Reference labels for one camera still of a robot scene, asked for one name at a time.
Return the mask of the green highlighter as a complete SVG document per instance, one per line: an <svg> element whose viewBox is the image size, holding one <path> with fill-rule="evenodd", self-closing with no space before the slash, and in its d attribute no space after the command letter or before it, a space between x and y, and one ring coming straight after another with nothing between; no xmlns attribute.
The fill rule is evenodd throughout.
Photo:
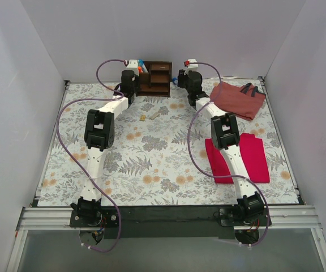
<svg viewBox="0 0 326 272"><path fill-rule="evenodd" d="M142 72L144 72L144 73L147 73L147 72L148 72L148 70L147 70L145 64L142 64L142 65L141 65L141 69L142 69Z"/></svg>

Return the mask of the brown wooden desk organizer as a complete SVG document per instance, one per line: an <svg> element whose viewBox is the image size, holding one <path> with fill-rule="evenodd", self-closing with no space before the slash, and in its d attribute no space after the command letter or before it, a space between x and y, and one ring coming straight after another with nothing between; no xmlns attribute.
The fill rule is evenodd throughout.
<svg viewBox="0 0 326 272"><path fill-rule="evenodd" d="M137 96L169 97L172 62L143 61L147 72L139 74L140 88Z"/></svg>

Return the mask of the beige eraser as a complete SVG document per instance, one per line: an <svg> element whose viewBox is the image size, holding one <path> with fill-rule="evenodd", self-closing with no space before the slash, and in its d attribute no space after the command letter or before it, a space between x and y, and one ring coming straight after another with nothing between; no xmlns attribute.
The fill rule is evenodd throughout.
<svg viewBox="0 0 326 272"><path fill-rule="evenodd" d="M151 120L154 120L154 119L157 118L159 115L160 115L160 112L156 112L156 113L154 113L153 115L151 115L149 118L150 118Z"/></svg>

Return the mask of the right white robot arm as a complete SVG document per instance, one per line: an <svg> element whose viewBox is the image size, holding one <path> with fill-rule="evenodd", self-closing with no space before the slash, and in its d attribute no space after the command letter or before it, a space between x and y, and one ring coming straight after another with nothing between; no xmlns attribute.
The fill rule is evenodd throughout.
<svg viewBox="0 0 326 272"><path fill-rule="evenodd" d="M208 177L231 178L233 180L237 204L234 205L231 215L226 217L228 220L241 222L244 225L258 222L259 218L264 215L265 202L257 186L248 178L248 172L239 147L240 135L235 114L221 110L203 91L201 73L191 69L181 69L178 72L177 80L177 86L187 91L189 105L196 110L194 118L199 114L204 114L210 120L213 147L226 163L229 174L209 174L197 165L191 151L190 138L193 125L193 121L191 121L187 132L187 147L193 165L199 172Z"/></svg>

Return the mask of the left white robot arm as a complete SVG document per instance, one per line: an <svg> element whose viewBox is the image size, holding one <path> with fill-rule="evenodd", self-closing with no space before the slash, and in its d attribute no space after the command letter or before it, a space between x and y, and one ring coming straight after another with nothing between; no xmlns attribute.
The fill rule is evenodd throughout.
<svg viewBox="0 0 326 272"><path fill-rule="evenodd" d="M113 100L99 109L89 110L87 114L84 141L88 149L87 172L90 177L83 185L78 202L71 206L77 217L91 227L99 225L103 219L102 193L96 186L108 154L106 150L114 143L115 118L129 108L139 87L139 69L123 70Z"/></svg>

